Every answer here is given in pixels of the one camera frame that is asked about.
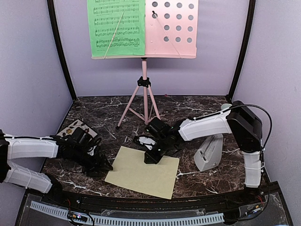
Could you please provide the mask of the yellow paper sheet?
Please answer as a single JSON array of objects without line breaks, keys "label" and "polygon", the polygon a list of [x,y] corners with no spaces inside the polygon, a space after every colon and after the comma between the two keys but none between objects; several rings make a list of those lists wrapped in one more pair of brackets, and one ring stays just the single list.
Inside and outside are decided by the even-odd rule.
[{"label": "yellow paper sheet", "polygon": [[144,163],[144,151],[121,146],[105,182],[135,192],[172,199],[180,159],[164,156],[158,164]]}]

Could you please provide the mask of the pink perforated music stand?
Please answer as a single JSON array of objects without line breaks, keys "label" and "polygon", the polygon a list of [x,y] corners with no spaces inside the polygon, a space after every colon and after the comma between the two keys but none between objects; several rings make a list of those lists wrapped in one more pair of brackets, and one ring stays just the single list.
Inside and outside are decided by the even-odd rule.
[{"label": "pink perforated music stand", "polygon": [[197,55],[198,1],[145,0],[145,54],[143,56],[109,56],[140,58],[142,76],[137,87],[143,88],[144,113],[140,118],[151,121],[151,114],[159,116],[150,80],[147,76],[148,58],[194,59]]}]

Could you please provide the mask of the green sheet music page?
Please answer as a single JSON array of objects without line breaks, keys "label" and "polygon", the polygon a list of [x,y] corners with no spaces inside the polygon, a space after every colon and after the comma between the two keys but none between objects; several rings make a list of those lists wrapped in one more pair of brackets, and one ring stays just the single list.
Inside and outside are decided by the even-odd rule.
[{"label": "green sheet music page", "polygon": [[144,0],[88,0],[92,57],[145,54]]}]

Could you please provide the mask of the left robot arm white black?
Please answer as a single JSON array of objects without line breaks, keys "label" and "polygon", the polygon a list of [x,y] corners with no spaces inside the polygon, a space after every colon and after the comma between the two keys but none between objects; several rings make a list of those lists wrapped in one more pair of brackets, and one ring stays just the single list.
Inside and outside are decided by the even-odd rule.
[{"label": "left robot arm white black", "polygon": [[52,175],[38,173],[13,162],[21,158],[67,159],[84,168],[90,177],[100,171],[111,171],[113,166],[104,154],[100,154],[100,139],[94,139],[82,128],[71,134],[49,137],[26,137],[0,134],[0,181],[43,194],[56,205],[66,202],[61,183]]}]

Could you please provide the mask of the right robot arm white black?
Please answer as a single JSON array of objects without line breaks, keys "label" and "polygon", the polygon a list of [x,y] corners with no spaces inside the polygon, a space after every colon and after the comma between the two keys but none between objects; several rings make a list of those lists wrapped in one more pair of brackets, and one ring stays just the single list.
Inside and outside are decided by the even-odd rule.
[{"label": "right robot arm white black", "polygon": [[200,117],[189,117],[177,121],[173,126],[159,118],[153,118],[146,127],[150,136],[139,136],[137,142],[145,147],[146,164],[157,164],[172,147],[181,141],[192,141],[205,137],[205,141],[194,154],[194,162],[201,172],[219,165],[222,158],[223,136],[232,134],[244,156],[246,190],[240,200],[250,204],[258,197],[264,167],[262,121],[251,111],[253,105],[235,101],[223,104],[221,110]]}]

